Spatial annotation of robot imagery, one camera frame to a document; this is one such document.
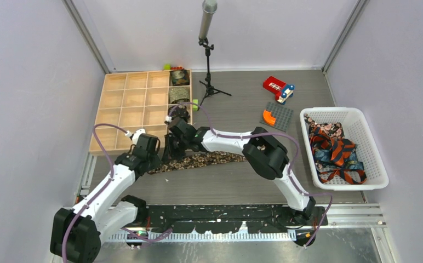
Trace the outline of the pink floral dark tie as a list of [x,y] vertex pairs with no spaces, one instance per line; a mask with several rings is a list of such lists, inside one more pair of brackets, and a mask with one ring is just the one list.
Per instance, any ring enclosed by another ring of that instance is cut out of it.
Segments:
[[330,138],[344,139],[344,129],[342,124],[337,123],[317,123],[308,114],[304,114],[304,121],[308,124],[308,137],[312,138],[316,134],[325,134]]

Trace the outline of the grey microphone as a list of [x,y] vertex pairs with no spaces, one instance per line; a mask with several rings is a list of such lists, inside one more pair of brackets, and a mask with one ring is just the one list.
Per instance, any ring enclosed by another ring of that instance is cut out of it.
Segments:
[[209,28],[211,21],[213,19],[214,13],[218,9],[218,2],[217,0],[204,0],[202,3],[202,20],[201,20],[201,26],[199,29],[199,35],[198,39],[200,41],[204,41],[208,35]]

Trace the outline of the wooden compartment tray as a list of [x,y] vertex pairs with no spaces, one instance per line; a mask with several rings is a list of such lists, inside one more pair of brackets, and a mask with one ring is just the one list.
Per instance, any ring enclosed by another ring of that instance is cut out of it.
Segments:
[[101,98],[95,124],[98,139],[92,138],[89,152],[101,156],[103,150],[110,155],[117,155],[130,149],[132,141],[125,131],[134,133],[144,128],[148,134],[160,139],[165,146],[164,137],[167,126],[164,124],[169,104],[170,87],[190,87],[192,100],[192,72],[188,70],[190,84],[172,86],[171,71],[145,71],[106,74],[102,86]]

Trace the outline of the orange navy striped tie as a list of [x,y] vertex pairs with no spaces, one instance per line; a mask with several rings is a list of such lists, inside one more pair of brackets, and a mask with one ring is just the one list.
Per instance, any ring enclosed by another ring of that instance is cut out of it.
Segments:
[[[321,133],[310,138],[310,146],[312,155],[315,149],[332,150],[331,160],[342,165],[345,159],[354,151],[356,144],[349,139],[335,139]],[[364,170],[353,169],[333,169],[329,171],[318,171],[316,168],[318,179],[322,183],[328,183],[335,177],[343,179],[350,185],[361,185],[367,181],[367,175]]]

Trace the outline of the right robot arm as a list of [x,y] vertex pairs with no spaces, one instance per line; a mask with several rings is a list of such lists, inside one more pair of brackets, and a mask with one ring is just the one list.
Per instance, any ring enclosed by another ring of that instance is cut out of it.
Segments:
[[233,133],[186,123],[182,118],[165,118],[168,130],[179,139],[179,146],[194,152],[226,152],[246,158],[254,171],[264,179],[273,181],[292,210],[292,218],[306,225],[314,217],[316,201],[297,180],[287,156],[287,148],[262,127],[245,133]]

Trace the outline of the dark gold rolled tie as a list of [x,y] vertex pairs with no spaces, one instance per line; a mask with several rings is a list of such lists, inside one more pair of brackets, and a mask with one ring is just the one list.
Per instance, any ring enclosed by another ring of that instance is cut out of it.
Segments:
[[174,70],[170,72],[172,86],[185,86],[190,84],[188,70]]

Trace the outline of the grey building baseplate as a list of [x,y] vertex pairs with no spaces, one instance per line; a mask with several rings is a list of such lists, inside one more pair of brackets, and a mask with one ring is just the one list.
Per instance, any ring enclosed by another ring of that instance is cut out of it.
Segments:
[[[272,115],[276,117],[276,123],[273,126],[273,128],[280,130],[282,132],[287,133],[290,125],[290,121],[292,119],[292,116],[294,115],[294,111],[285,107],[284,105],[280,105],[276,102],[268,102],[265,106],[264,110],[269,110],[272,112]],[[267,125],[262,115],[260,116],[260,123]]]

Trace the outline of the brown floral black tie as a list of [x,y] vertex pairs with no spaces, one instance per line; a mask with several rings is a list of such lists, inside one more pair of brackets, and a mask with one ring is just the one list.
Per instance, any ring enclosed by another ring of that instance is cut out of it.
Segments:
[[167,161],[163,163],[160,167],[150,170],[148,174],[158,174],[165,173],[169,171],[176,170],[186,170],[201,168],[210,165],[234,163],[234,162],[246,162],[247,159],[235,153],[227,152],[207,152],[207,153],[197,153],[190,156],[185,156],[181,159]]

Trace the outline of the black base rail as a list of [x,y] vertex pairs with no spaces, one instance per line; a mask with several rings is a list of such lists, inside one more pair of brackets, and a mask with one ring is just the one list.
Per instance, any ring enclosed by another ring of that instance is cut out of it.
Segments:
[[321,222],[324,207],[315,206],[307,217],[282,204],[242,205],[149,205],[141,211],[143,220],[126,227],[142,227],[154,233],[172,229],[173,233],[283,233],[303,226],[313,228]]

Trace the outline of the olive patterned rolled tie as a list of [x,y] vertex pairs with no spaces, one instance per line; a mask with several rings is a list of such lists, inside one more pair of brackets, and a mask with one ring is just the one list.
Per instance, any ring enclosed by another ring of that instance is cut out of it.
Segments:
[[168,90],[169,104],[190,102],[190,87],[170,87]]

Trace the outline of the white plastic basket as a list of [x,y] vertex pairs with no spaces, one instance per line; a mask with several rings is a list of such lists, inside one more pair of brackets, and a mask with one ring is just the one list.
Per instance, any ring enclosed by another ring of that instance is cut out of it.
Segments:
[[313,183],[325,190],[385,188],[388,175],[364,114],[352,107],[300,112]]

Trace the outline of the black microphone tripod stand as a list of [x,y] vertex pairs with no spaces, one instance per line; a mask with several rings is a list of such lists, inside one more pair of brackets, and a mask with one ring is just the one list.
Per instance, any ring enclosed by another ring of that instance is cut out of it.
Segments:
[[209,41],[207,38],[199,39],[198,44],[202,46],[205,49],[205,57],[207,60],[207,72],[204,81],[199,81],[200,84],[205,86],[205,94],[202,97],[202,100],[200,102],[200,106],[204,103],[206,98],[209,98],[216,94],[225,94],[227,96],[232,96],[232,94],[222,91],[220,89],[216,89],[211,83],[212,83],[212,76],[210,72],[210,55],[211,51],[214,50],[214,45],[209,44]]

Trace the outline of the black beige floral rolled tie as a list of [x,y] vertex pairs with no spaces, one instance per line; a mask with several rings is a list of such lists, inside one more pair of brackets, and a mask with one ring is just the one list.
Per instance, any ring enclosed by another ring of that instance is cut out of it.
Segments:
[[166,120],[172,121],[176,118],[181,118],[186,123],[188,123],[190,121],[191,115],[190,115],[186,106],[184,106],[184,105],[180,105],[180,106],[173,105],[173,106],[170,106],[168,108],[168,117],[166,118]]

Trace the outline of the blue patterned tie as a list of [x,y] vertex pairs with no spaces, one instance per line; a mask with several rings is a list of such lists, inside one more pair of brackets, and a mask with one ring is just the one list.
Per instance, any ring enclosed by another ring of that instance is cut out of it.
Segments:
[[333,169],[364,170],[363,162],[359,161],[356,151],[351,153],[342,165],[337,165],[331,160],[332,150],[315,149],[313,158],[318,171],[329,171]]

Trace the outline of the small red orange blocks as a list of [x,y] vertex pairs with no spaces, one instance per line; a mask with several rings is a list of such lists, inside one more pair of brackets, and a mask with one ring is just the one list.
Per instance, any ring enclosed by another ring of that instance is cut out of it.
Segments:
[[184,68],[182,66],[172,66],[170,67],[170,70],[183,70]]

